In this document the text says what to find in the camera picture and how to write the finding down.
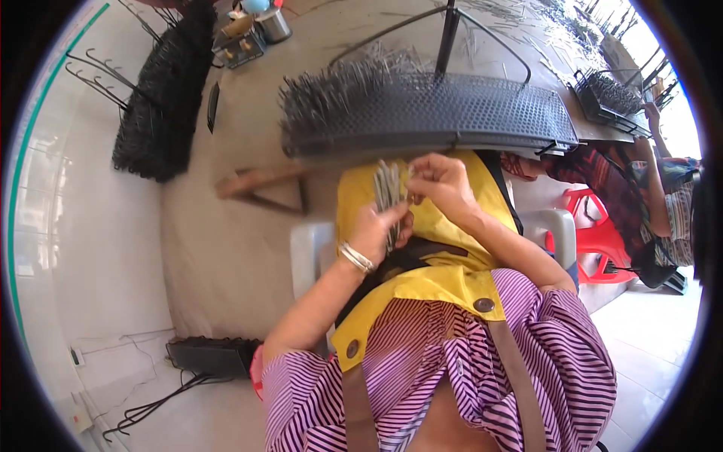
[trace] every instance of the bracelet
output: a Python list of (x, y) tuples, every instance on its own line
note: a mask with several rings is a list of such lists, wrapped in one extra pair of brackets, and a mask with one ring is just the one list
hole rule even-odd
[(365, 275), (377, 269), (371, 260), (365, 258), (360, 252), (350, 247), (349, 242), (341, 242), (339, 252), (349, 259), (351, 263), (356, 265), (359, 270), (363, 271)]

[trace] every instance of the green trim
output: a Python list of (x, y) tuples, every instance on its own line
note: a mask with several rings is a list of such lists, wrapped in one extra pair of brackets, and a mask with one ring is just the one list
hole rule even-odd
[(20, 314), (20, 303), (17, 299), (17, 281), (15, 279), (15, 237), (14, 237), (14, 230), (15, 230), (15, 208), (17, 204), (17, 188), (18, 185), (20, 185), (20, 172), (22, 171), (22, 163), (25, 160), (25, 154), (27, 153), (27, 144), (30, 142), (30, 136), (33, 133), (33, 129), (35, 128), (35, 121), (38, 120), (38, 114), (40, 113), (40, 108), (43, 106), (43, 102), (45, 101), (46, 97), (48, 96), (48, 91), (50, 90), (50, 86), (55, 81), (55, 77), (58, 75), (58, 72), (60, 71), (60, 68), (63, 67), (63, 63), (66, 59), (66, 54), (73, 50), (76, 44), (78, 44), (78, 41), (80, 38), (83, 37), (85, 32), (88, 31), (88, 28), (90, 28), (93, 23), (95, 23), (96, 20), (100, 17), (102, 13), (104, 13), (110, 4), (104, 4), (98, 12), (93, 15), (93, 17), (90, 18), (87, 24), (81, 29), (81, 31), (78, 33), (78, 35), (73, 39), (73, 41), (68, 45), (68, 47), (65, 49), (63, 54), (60, 57), (60, 60), (58, 60), (58, 64), (55, 65), (53, 68), (53, 71), (50, 73), (50, 77), (48, 77), (48, 80), (45, 83), (45, 86), (43, 86), (42, 91), (40, 92), (40, 96), (38, 96), (38, 102), (35, 103), (35, 107), (33, 107), (33, 112), (30, 114), (30, 120), (27, 122), (27, 128), (25, 129), (25, 134), (22, 137), (22, 142), (20, 143), (20, 151), (17, 153), (17, 162), (15, 164), (15, 172), (12, 175), (12, 185), (10, 186), (10, 199), (8, 202), (8, 213), (7, 213), (7, 264), (8, 264), (8, 274), (10, 279), (10, 296), (12, 298), (12, 307), (15, 311), (15, 317), (17, 318), (17, 327), (18, 330), (20, 330), (20, 336), (22, 337), (22, 341), (25, 342), (25, 348), (27, 349), (27, 340), (25, 339), (25, 329), (22, 326), (22, 316)]

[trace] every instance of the brown button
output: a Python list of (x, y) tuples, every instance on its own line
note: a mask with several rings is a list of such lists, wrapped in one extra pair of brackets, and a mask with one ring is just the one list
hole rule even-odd
[(346, 357), (349, 359), (354, 358), (358, 351), (359, 351), (359, 341), (354, 339), (352, 342), (349, 342), (349, 346), (346, 347)]
[(489, 312), (495, 308), (495, 302), (489, 298), (480, 298), (472, 306), (477, 312)]

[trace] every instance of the white tile floor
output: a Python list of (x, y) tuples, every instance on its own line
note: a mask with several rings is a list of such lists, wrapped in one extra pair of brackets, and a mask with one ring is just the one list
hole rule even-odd
[(601, 441), (610, 452), (635, 448), (677, 381), (696, 329), (701, 288), (681, 268), (688, 292), (650, 292), (636, 284), (592, 314), (617, 371), (617, 401)]

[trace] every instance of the stainless steel container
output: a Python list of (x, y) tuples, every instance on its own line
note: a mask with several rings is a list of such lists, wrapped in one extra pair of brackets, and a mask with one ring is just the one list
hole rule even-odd
[(264, 39), (269, 44), (280, 43), (291, 36), (291, 28), (281, 15), (281, 9), (270, 8), (256, 17), (256, 22), (261, 25), (264, 32)]

